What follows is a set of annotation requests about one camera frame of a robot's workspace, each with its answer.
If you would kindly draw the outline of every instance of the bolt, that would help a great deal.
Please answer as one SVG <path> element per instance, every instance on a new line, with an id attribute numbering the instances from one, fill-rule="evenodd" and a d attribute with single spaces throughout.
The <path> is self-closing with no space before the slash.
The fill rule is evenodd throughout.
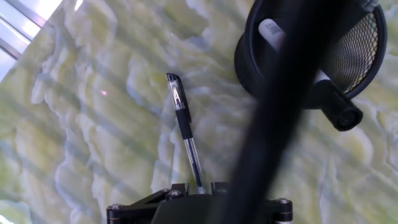
<path id="1" fill-rule="evenodd" d="M 123 207 L 123 205 L 121 205 L 121 204 L 119 204 L 119 203 L 116 203 L 116 204 L 113 204 L 113 205 L 108 206 L 108 209 L 115 209 L 115 210 L 118 210 L 118 209 L 120 209 L 120 208 L 122 208 L 122 207 Z"/>
<path id="2" fill-rule="evenodd" d="M 221 193 L 221 194 L 227 194 L 228 193 L 225 189 L 219 189 L 219 190 L 217 190 L 217 192 Z"/>
<path id="3" fill-rule="evenodd" d="M 178 196 L 178 195 L 180 195 L 181 194 L 181 191 L 179 191 L 179 190 L 171 190 L 170 192 L 169 192 L 169 195 L 170 196 Z"/>
<path id="4" fill-rule="evenodd" d="M 286 198 L 278 198 L 276 200 L 277 203 L 289 203 L 290 200 L 287 200 Z"/>

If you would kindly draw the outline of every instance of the marble surface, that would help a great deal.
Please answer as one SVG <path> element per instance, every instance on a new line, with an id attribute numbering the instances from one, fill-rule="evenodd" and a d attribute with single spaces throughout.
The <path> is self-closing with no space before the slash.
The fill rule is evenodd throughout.
<path id="1" fill-rule="evenodd" d="M 398 12 L 356 99 L 363 122 L 334 130 L 307 111 L 272 196 L 296 223 L 398 222 Z M 205 179 L 228 180 L 255 101 L 233 52 L 245 0 L 64 0 L 0 83 L 0 222 L 105 223 L 171 183 L 193 184 L 166 72 L 183 79 Z"/>

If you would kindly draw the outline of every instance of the pen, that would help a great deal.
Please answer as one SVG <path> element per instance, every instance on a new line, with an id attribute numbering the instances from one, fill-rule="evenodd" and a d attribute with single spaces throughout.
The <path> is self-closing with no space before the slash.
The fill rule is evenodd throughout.
<path id="1" fill-rule="evenodd" d="M 205 194 L 206 190 L 203 187 L 203 174 L 201 172 L 197 149 L 193 140 L 192 130 L 190 127 L 191 114 L 188 107 L 187 97 L 182 86 L 181 79 L 178 75 L 167 73 L 167 82 L 169 83 L 169 90 L 172 94 L 173 105 L 175 114 L 177 115 L 178 125 L 180 126 L 182 139 L 184 140 L 185 147 L 193 176 L 197 183 L 198 193 Z"/>

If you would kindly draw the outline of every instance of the black rod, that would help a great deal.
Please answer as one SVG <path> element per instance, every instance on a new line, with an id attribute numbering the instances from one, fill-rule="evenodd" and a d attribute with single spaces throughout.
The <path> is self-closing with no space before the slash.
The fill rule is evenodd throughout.
<path id="1" fill-rule="evenodd" d="M 211 210 L 209 224 L 247 224 L 254 220 L 347 2 L 308 0 L 301 5 L 287 30 L 274 73 L 263 88 L 228 195 Z"/>

